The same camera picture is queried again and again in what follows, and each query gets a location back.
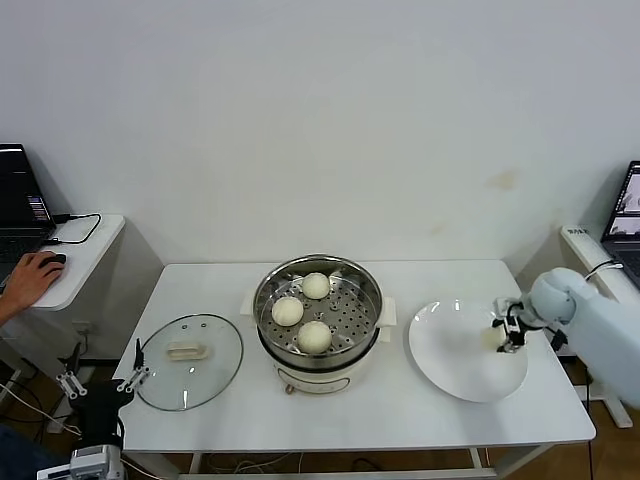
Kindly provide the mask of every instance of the laptop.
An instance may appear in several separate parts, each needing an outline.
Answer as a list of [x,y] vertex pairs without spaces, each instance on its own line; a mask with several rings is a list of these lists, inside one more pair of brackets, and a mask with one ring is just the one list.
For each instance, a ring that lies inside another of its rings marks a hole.
[[55,227],[24,147],[0,144],[0,292],[20,257],[37,251]]
[[601,243],[640,288],[640,161],[629,165]]

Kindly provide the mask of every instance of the power outlet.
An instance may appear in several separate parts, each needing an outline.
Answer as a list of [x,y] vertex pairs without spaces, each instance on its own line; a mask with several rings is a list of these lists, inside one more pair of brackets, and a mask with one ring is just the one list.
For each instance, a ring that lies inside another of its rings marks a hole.
[[86,335],[89,333],[95,333],[95,325],[91,322],[85,322],[83,320],[73,320],[71,322],[76,332]]

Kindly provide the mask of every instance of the laptop screen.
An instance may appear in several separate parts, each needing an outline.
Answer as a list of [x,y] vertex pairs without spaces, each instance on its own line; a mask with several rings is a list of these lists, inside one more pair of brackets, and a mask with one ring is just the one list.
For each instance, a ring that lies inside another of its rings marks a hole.
[[0,145],[0,228],[50,227],[53,220],[22,145]]
[[603,240],[640,238],[640,162],[631,162]]

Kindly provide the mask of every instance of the floor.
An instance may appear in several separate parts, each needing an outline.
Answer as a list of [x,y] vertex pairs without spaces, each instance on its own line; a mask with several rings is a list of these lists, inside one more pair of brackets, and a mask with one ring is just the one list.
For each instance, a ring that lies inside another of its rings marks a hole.
[[[567,366],[574,383],[583,383],[583,367]],[[98,368],[94,379],[109,379],[113,368]],[[6,379],[2,369],[0,374]],[[48,378],[38,375],[24,380],[42,403],[45,411],[53,410],[61,395]],[[28,402],[34,399],[23,390],[20,396]],[[2,409],[2,422],[20,431],[29,438],[35,438],[40,428],[39,414],[32,412],[18,402],[7,402]],[[640,478],[640,412],[629,410],[635,426],[631,429],[616,428],[607,410],[600,402],[591,405],[591,415],[598,430],[593,441],[593,467],[596,480],[631,480]],[[51,451],[67,456],[72,449],[73,435],[44,433],[42,444]],[[490,449],[489,461],[493,464],[504,453],[501,449]],[[172,455],[171,460],[183,472],[187,472],[190,455]],[[202,461],[201,473],[233,473],[242,469],[243,473],[294,473],[300,467],[302,472],[370,471],[370,470],[414,470],[425,468],[459,468],[471,466],[466,451],[419,451],[419,452],[358,452],[358,453],[292,453],[270,465],[254,465],[278,460],[282,455],[257,454],[212,454]],[[586,444],[556,446],[538,459],[514,473],[512,480],[567,480],[589,479],[589,460]],[[143,479],[143,475],[131,471],[131,479]]]

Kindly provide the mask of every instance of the person's arm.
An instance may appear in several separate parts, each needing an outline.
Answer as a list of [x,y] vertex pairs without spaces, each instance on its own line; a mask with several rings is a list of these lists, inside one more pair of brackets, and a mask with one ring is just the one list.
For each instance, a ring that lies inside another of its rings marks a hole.
[[62,263],[51,262],[40,268],[45,258],[53,256],[53,252],[28,253],[20,259],[0,296],[0,326],[36,303],[62,274]]

